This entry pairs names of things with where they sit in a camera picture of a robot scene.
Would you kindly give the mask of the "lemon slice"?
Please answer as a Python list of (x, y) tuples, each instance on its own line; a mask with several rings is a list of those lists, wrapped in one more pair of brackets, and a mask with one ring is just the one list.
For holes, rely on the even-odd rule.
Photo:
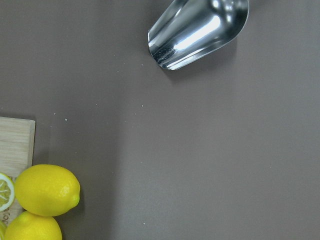
[(0, 211), (8, 209), (15, 200), (15, 186), (12, 179), (0, 173)]

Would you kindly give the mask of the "lower whole yellow lemon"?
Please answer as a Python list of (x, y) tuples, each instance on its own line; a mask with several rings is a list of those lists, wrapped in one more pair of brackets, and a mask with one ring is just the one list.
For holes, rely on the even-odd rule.
[(52, 216), (39, 216), (24, 211), (16, 217), (4, 233), (5, 240), (62, 240), (58, 222)]

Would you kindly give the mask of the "whole yellow lemon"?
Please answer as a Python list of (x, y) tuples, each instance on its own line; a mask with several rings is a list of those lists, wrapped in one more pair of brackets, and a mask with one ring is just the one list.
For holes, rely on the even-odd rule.
[(52, 216), (39, 216), (24, 211), (16, 217), (4, 233), (5, 240), (62, 240), (58, 222)]
[(14, 183), (15, 197), (28, 212), (55, 217), (76, 207), (80, 183), (68, 169), (52, 164), (37, 164), (24, 170)]

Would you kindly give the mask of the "shiny metal scoop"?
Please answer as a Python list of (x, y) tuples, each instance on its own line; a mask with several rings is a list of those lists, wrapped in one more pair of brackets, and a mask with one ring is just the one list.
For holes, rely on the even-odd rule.
[(248, 0), (174, 0), (148, 30), (155, 62), (175, 71), (233, 41), (248, 20)]

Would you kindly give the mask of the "upper whole yellow lemon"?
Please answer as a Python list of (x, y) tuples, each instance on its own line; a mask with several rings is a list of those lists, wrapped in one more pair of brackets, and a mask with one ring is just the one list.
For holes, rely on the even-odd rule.
[(28, 212), (55, 217), (76, 207), (80, 183), (68, 169), (52, 164), (37, 164), (24, 170), (14, 183), (15, 197)]

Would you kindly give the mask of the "small light wooden board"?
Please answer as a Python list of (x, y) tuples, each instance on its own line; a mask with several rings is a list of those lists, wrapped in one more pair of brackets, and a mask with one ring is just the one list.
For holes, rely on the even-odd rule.
[(0, 172), (13, 182), (33, 163), (36, 122), (20, 118), (0, 118)]

